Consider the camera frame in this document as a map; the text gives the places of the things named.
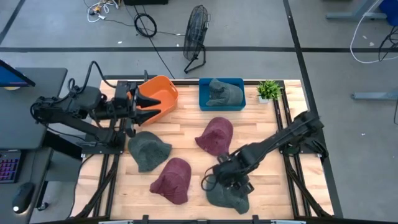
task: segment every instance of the potted plant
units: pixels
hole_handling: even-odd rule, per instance
[[[269,100],[278,99],[280,96],[280,86],[274,80],[260,82],[257,91],[260,103],[268,103]]]

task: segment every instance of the cloth in bin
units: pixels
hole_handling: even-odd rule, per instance
[[[220,156],[229,152],[234,128],[231,122],[222,117],[213,118],[200,137],[195,141],[204,151],[213,156]]]
[[[220,82],[214,78],[209,84],[210,99],[207,106],[240,106],[243,101],[243,91],[238,86]]]
[[[234,208],[239,214],[248,212],[250,205],[247,195],[239,195],[233,187],[227,189],[216,183],[216,178],[213,175],[209,176],[206,181],[206,189],[214,188],[213,190],[206,191],[206,198],[212,205]]]
[[[191,166],[185,160],[173,158],[166,164],[159,178],[150,185],[149,191],[181,205],[188,201],[191,173]]]
[[[149,172],[166,161],[172,145],[162,142],[154,133],[141,131],[129,140],[129,152],[138,164],[138,172]]]

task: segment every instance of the white cord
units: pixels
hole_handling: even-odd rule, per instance
[[[90,20],[90,11],[91,11],[91,9],[92,9],[93,7],[95,7],[95,6],[99,5],[99,4],[101,4],[101,3],[103,3],[102,0],[100,0],[98,3],[96,3],[96,4],[92,5],[92,6],[90,6],[90,7],[87,9],[87,21],[88,21],[88,22],[93,23],[93,22],[97,22],[98,20],[101,19],[101,18],[100,18],[101,14],[100,14],[100,13],[97,13],[96,15],[98,15],[98,19],[96,19],[96,20],[94,20],[94,21],[91,21],[91,20]],[[116,9],[119,8],[119,6],[116,4],[116,2],[115,2],[114,0],[113,0],[113,3],[109,3],[109,2],[105,3],[104,6],[103,6],[102,8],[104,9],[104,12],[107,13],[107,14],[109,13],[109,7],[108,7],[108,6],[115,6]]]
[[[351,41],[351,44],[349,45],[349,50],[351,51],[351,55],[353,55],[354,59],[355,59],[357,62],[361,62],[361,63],[376,63],[376,62],[380,62],[379,60],[370,61],[370,62],[361,61],[360,59],[358,59],[358,58],[355,57],[355,54],[354,54],[354,52],[353,52],[353,43],[354,43],[354,39],[355,39],[355,37],[356,37],[356,33],[357,33],[357,31],[358,31],[359,25],[361,25],[361,22],[362,22],[363,19],[366,17],[366,15],[373,9],[373,7],[374,7],[375,5],[377,5],[377,4],[379,3],[379,1],[380,1],[380,0],[377,0],[377,1],[369,8],[369,10],[368,10],[367,12],[365,12],[365,13],[362,15],[361,20],[359,21],[358,25],[357,25],[356,28],[355,28],[355,32],[354,32],[353,39],[352,39],[352,41]],[[392,57],[392,58],[385,58],[385,59],[383,59],[383,60],[392,60],[392,59],[396,59],[396,58],[398,58],[398,56]]]

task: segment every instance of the electric fan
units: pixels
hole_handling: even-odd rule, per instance
[[[203,45],[203,41],[205,41],[207,28],[208,14],[206,8],[202,5],[194,7],[188,21],[187,31],[185,32],[183,53],[184,57],[190,61],[184,69],[185,73],[206,64],[206,48]],[[203,51],[203,63],[188,69],[192,62],[198,59],[201,50]]]

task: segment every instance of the blue container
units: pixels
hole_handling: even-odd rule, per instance
[[[390,25],[398,26],[398,0],[384,0],[379,8],[387,15]]]
[[[207,106],[210,98],[209,84],[212,78],[199,79],[199,106],[202,111],[240,111],[246,106],[246,97],[244,96],[243,79],[241,78],[217,78],[220,82],[229,83],[238,86],[243,91],[243,101],[239,106]]]

